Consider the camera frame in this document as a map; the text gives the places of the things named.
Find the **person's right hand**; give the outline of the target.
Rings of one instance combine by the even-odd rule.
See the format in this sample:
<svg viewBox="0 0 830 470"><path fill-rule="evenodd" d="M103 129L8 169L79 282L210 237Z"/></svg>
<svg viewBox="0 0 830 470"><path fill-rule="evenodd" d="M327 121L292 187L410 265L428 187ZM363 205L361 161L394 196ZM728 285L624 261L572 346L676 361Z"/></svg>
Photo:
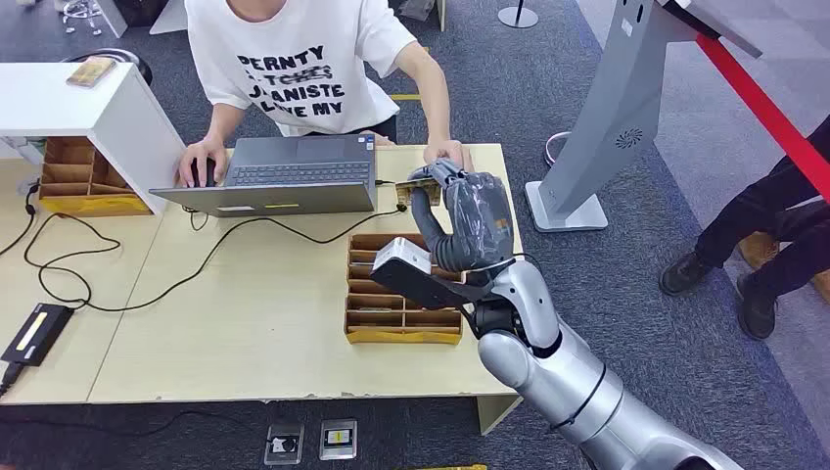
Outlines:
<svg viewBox="0 0 830 470"><path fill-rule="evenodd" d="M207 187L208 176L222 182L227 171L228 155L224 142L204 138L189 145L178 163L178 181L185 187Z"/></svg>

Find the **person's left hand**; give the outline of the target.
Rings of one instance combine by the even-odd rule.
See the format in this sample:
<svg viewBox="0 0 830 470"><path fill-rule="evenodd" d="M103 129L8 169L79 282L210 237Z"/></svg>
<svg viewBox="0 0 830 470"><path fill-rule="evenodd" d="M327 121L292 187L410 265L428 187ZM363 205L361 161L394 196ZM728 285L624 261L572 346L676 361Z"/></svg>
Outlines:
<svg viewBox="0 0 830 470"><path fill-rule="evenodd" d="M431 165L438 159L449 159L465 171L474 171L473 160L468 148L457 140L431 140L424 150L424 161Z"/></svg>

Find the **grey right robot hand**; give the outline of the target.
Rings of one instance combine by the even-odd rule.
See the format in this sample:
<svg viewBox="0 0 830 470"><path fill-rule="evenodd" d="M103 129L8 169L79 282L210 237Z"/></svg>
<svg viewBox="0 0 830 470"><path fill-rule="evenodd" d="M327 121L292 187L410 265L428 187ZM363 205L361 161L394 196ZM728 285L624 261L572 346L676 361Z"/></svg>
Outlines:
<svg viewBox="0 0 830 470"><path fill-rule="evenodd" d="M498 264L513 255L513 217L506 189L489 172L470 172L452 160L438 159L414 170L409 202L415 223L438 266L462 272ZM432 212L423 186L435 182L452 226L445 233Z"/></svg>

